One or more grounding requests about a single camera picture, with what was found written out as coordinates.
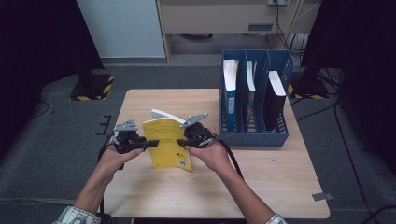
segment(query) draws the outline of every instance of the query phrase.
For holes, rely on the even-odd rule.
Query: white panel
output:
[[[78,0],[101,58],[164,58],[155,0]]]

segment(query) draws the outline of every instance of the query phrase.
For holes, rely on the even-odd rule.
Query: black book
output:
[[[263,117],[266,131],[273,131],[277,118],[283,111],[285,105],[286,92],[277,71],[270,71],[268,75],[267,89],[265,92],[263,106]]]

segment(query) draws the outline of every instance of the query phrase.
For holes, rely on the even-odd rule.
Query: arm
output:
[[[76,198],[73,208],[66,208],[58,219],[58,223],[67,223],[65,220],[73,219],[71,217],[81,219],[81,223],[85,223],[84,221],[87,218],[96,221],[98,217],[94,214],[96,214],[105,194],[105,189],[113,179],[114,174],[125,162],[139,156],[142,152],[143,149],[137,149],[125,154],[119,154],[113,145],[108,146],[84,188]]]
[[[230,163],[227,151],[219,142],[206,148],[186,147],[191,155],[201,159],[206,166],[216,172],[235,200],[247,223],[266,223],[275,215],[274,211],[239,176]]]

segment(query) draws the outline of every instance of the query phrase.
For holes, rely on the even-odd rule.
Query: gray carpet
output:
[[[129,89],[217,88],[219,66],[128,66],[108,67],[116,76],[105,100],[73,102],[68,94],[78,80],[66,77],[42,91],[36,116],[27,123],[7,159],[0,166],[0,198],[41,198],[74,200],[96,164],[102,135],[111,116],[115,126],[125,93]],[[293,106],[297,118],[334,103],[337,96],[325,100],[302,100]],[[373,211],[396,204],[396,177],[375,153],[360,149],[359,139],[344,110],[338,117],[367,204]],[[324,220],[289,219],[289,223],[362,223],[369,216],[353,174],[341,134],[329,109],[299,121],[318,180],[328,201],[331,216]],[[0,223],[51,223],[64,205],[37,203],[0,203]],[[396,223],[396,211],[381,213],[379,223]],[[119,219],[129,223],[129,219]],[[174,220],[141,219],[136,223],[175,223]]]

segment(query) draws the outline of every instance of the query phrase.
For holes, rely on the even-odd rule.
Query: yellow book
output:
[[[177,167],[192,171],[190,153],[177,143],[177,139],[185,138],[180,128],[184,120],[157,109],[151,110],[151,115],[153,119],[142,126],[148,141],[160,140],[157,147],[148,150],[154,169]]]

